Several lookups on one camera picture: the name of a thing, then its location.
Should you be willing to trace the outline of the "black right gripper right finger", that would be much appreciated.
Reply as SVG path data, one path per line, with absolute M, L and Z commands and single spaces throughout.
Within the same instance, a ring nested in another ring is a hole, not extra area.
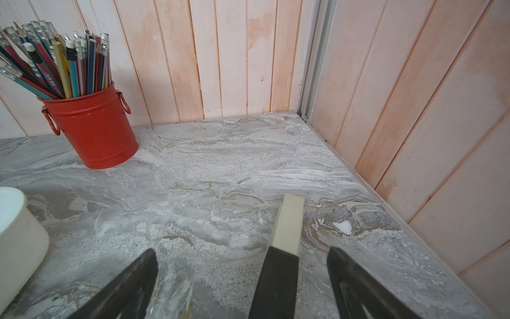
M 339 247 L 327 257 L 328 275 L 341 318 L 418 318 Z

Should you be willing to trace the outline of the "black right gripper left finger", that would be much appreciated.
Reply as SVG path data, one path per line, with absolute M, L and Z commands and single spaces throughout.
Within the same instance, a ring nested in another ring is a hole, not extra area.
M 70 318 L 145 318 L 158 277 L 153 249 L 144 251 Z

